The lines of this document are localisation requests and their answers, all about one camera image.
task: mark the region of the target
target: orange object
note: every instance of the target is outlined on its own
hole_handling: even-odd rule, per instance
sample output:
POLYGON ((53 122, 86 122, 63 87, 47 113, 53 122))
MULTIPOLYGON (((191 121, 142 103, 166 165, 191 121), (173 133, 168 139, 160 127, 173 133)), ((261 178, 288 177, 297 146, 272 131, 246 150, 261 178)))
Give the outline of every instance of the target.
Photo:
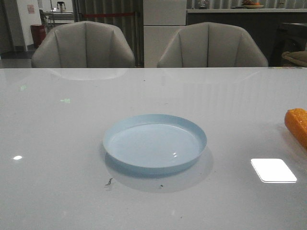
POLYGON ((284 124, 307 150, 307 111, 301 108, 288 110, 284 117, 284 124))

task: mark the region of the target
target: white cabinet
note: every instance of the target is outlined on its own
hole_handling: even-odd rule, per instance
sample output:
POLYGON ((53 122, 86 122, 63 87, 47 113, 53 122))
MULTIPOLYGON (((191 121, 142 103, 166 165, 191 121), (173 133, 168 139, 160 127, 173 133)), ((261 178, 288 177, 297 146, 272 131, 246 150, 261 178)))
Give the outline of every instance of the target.
POLYGON ((187 0, 143 0, 144 62, 155 68, 175 31, 186 24, 187 0))

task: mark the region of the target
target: floor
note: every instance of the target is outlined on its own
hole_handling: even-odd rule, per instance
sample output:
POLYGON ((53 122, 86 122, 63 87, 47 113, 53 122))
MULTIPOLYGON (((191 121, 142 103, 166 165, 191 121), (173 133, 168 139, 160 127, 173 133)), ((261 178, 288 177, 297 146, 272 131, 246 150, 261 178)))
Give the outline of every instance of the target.
POLYGON ((31 57, 33 53, 34 51, 1 54, 0 69, 31 68, 31 57))

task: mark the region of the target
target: plastic plate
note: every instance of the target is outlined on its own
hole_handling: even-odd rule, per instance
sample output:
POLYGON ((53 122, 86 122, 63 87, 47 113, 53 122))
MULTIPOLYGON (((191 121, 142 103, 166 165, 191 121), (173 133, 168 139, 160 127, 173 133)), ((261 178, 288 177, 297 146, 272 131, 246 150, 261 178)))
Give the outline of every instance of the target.
POLYGON ((139 115, 115 123, 104 135, 111 158, 137 173, 177 173, 192 166, 207 143, 204 131, 181 117, 139 115))

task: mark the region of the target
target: red trash can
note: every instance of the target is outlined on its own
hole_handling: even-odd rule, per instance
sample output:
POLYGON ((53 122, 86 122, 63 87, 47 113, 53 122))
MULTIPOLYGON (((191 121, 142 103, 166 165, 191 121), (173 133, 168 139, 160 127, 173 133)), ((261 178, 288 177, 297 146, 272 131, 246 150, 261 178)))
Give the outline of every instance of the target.
POLYGON ((32 33, 34 47, 38 48, 39 45, 44 40, 44 38, 46 37, 45 26, 39 24, 31 25, 31 33, 32 33))

